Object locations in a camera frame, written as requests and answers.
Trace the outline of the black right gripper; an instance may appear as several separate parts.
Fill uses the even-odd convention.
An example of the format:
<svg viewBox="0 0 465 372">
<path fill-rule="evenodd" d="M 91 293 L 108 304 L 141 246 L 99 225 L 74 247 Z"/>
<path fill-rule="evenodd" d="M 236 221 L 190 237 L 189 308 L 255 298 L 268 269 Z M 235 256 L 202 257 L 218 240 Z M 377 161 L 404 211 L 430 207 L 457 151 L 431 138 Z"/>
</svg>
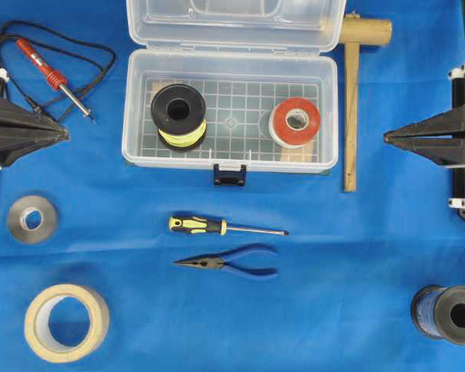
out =
<svg viewBox="0 0 465 372">
<path fill-rule="evenodd" d="M 465 209 L 465 64 L 449 72 L 453 109 L 384 134 L 385 143 L 453 169 L 451 208 Z M 445 136 L 460 134 L 460 138 Z"/>
</svg>

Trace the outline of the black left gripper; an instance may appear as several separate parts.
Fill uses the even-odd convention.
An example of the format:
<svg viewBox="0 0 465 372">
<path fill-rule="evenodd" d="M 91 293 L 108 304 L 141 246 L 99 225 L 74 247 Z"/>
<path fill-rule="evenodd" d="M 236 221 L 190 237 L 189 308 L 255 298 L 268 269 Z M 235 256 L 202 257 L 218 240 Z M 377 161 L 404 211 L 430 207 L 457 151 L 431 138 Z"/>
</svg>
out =
<svg viewBox="0 0 465 372">
<path fill-rule="evenodd" d="M 54 119 L 4 99 L 8 81 L 7 72 L 0 68 L 0 126 L 46 131 L 0 131 L 0 170 L 20 157 L 69 139 L 68 131 Z"/>
</svg>

